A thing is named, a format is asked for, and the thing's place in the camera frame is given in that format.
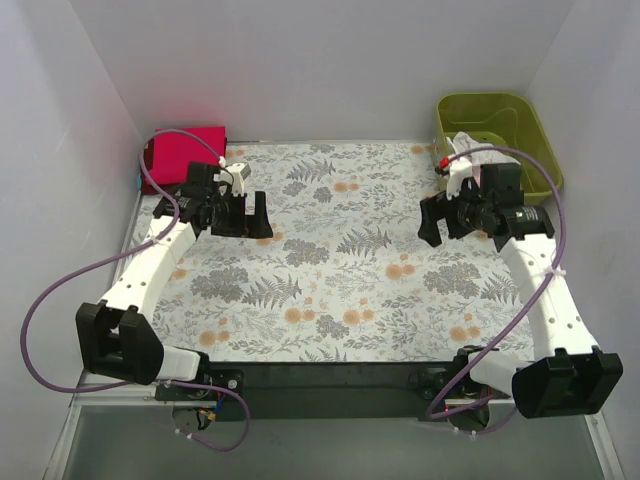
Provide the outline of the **white t shirt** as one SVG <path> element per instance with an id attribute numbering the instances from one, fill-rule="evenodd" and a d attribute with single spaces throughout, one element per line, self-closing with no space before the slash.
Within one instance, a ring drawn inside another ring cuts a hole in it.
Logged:
<path id="1" fill-rule="evenodd" d="M 478 160 L 480 165 L 494 164 L 501 159 L 501 154 L 493 150 L 477 151 L 477 148 L 488 147 L 489 143 L 479 143 L 465 132 L 458 132 L 453 137 L 447 138 L 447 144 L 452 150 L 452 155 L 458 158 L 468 157 Z"/>

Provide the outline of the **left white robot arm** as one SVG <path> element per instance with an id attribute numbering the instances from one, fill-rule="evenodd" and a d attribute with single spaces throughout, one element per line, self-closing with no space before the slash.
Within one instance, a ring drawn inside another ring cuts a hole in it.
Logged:
<path id="1" fill-rule="evenodd" d="M 151 322 L 178 262 L 201 233 L 272 237 L 264 192 L 255 193 L 254 209 L 246 211 L 245 182 L 250 174 L 246 163 L 189 164 L 185 182 L 157 204 L 145 244 L 115 284 L 98 302 L 84 303 L 76 313 L 87 371 L 140 385 L 198 377 L 203 355 L 163 344 Z"/>

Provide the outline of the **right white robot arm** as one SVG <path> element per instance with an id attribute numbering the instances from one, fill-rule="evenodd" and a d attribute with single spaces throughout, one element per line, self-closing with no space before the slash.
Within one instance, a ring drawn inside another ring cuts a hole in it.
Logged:
<path id="1" fill-rule="evenodd" d="M 458 354 L 453 377 L 436 396 L 440 403 L 464 381 L 510 396 L 528 418 L 598 412 L 623 373 L 616 353 L 601 350 L 589 332 L 558 261 L 562 249 L 546 210 L 526 204 L 517 163 L 475 165 L 445 159 L 444 191 L 421 201 L 420 239 L 437 247 L 438 223 L 461 239 L 475 231 L 492 238 L 524 305 L 518 320 L 529 322 L 534 359 L 517 362 L 497 351 L 498 342 Z"/>

